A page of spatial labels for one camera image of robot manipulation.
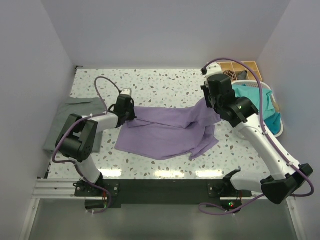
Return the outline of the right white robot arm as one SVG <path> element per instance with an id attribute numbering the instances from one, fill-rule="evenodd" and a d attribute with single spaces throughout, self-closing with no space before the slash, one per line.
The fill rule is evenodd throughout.
<path id="1" fill-rule="evenodd" d="M 237 97 L 231 79 L 222 74 L 206 77 L 202 85 L 207 107 L 227 121 L 254 147 L 264 161 L 270 175 L 234 170 L 224 178 L 223 192 L 230 197 L 239 191 L 264 194 L 279 205 L 293 195 L 313 173 L 312 167 L 292 157 L 267 128 L 259 111 L 247 97 Z"/>

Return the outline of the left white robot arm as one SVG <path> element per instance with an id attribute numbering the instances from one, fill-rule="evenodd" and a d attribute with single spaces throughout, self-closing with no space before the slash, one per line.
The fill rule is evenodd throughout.
<path id="1" fill-rule="evenodd" d="M 106 112 L 86 117 L 71 114 L 57 138 L 52 161 L 73 164 L 80 177 L 87 182 L 85 189 L 92 196 L 99 196 L 104 190 L 104 184 L 100 181 L 102 174 L 91 156 L 96 135 L 134 120 L 134 106 L 131 96 L 120 94 Z"/>

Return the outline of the purple t shirt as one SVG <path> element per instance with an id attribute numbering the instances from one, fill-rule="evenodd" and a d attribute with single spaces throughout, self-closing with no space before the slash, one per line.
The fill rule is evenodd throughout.
<path id="1" fill-rule="evenodd" d="M 135 107 L 136 119 L 119 132 L 115 149 L 153 160 L 167 160 L 190 154 L 193 160 L 219 141 L 215 125 L 220 116 L 208 108 L 205 99 L 189 108 Z"/>

